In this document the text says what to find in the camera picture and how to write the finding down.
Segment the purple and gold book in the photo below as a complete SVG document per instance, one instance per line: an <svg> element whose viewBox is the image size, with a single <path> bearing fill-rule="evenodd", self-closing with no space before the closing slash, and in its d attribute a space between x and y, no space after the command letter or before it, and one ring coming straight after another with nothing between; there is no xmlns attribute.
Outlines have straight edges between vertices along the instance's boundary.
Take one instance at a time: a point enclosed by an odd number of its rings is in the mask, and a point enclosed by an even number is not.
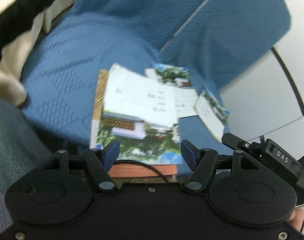
<svg viewBox="0 0 304 240"><path fill-rule="evenodd" d="M96 83L89 148L96 148L96 139L99 134L99 126L100 126L100 120L103 111L104 95L105 95L107 80L108 80L108 71L105 69L101 69L98 75L98 82Z"/></svg>

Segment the white notebook with handwriting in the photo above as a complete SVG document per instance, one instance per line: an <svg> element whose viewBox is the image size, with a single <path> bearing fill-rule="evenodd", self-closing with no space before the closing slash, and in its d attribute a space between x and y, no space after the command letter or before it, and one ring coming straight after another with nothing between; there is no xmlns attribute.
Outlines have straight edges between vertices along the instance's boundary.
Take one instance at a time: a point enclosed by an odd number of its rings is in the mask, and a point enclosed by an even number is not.
<svg viewBox="0 0 304 240"><path fill-rule="evenodd" d="M227 124L230 112L226 110L209 89L204 89L194 105L198 117L217 142L221 138Z"/></svg>

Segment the notebook with garden photo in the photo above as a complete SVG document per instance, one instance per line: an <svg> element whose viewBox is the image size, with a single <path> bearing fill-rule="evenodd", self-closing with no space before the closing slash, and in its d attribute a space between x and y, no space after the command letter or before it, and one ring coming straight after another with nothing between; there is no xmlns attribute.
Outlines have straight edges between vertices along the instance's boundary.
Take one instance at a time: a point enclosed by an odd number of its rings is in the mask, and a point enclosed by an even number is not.
<svg viewBox="0 0 304 240"><path fill-rule="evenodd" d="M194 105L198 95L190 81L187 67L153 62L150 68L145 69L144 74L161 84L173 87L174 105L178 119L197 115Z"/></svg>

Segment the blue textured chair cover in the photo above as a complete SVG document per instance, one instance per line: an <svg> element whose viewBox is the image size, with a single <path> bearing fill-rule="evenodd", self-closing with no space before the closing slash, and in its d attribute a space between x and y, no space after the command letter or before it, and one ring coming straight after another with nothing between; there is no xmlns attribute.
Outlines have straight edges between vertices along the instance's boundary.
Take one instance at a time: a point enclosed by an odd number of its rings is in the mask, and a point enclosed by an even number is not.
<svg viewBox="0 0 304 240"><path fill-rule="evenodd" d="M88 147L101 69L184 66L197 92L219 96L289 28L284 0L76 0L23 67L22 113L40 138L35 151Z"/></svg>

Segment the white and pink book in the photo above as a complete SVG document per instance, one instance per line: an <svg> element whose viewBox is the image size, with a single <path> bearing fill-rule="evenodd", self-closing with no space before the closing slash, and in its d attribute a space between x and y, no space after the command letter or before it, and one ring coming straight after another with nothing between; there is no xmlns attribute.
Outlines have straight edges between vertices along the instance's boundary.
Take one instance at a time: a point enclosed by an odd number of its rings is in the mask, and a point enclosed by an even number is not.
<svg viewBox="0 0 304 240"><path fill-rule="evenodd" d="M152 165L168 180L175 179L178 173L177 165ZM114 165L108 172L112 178L121 179L160 179L161 176L150 168L136 164L118 164Z"/></svg>

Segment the notebook with building photo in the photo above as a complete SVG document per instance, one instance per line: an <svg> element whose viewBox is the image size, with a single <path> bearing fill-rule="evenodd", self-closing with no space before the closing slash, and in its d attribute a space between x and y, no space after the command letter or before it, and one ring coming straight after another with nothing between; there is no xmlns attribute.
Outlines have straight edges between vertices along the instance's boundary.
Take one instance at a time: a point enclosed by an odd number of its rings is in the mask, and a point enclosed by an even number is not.
<svg viewBox="0 0 304 240"><path fill-rule="evenodd" d="M119 160L179 165L179 131L173 88L114 63L108 70L96 148L118 140Z"/></svg>

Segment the cream cloth garment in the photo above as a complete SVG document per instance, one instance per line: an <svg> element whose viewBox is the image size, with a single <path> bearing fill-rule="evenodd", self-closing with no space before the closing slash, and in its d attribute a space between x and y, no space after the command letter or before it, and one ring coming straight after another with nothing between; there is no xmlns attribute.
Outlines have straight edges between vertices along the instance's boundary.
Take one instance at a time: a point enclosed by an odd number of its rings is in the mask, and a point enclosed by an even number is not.
<svg viewBox="0 0 304 240"><path fill-rule="evenodd" d="M15 106L27 98L20 79L41 33L75 0L0 0L0 99Z"/></svg>

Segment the grey denim trouser leg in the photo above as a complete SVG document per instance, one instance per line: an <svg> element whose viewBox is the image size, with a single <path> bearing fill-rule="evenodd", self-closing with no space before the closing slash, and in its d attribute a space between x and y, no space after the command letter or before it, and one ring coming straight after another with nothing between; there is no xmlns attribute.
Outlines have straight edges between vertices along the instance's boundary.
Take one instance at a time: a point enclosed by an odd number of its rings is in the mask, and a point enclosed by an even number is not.
<svg viewBox="0 0 304 240"><path fill-rule="evenodd" d="M50 156L21 111L0 99L0 234L12 225L7 189Z"/></svg>

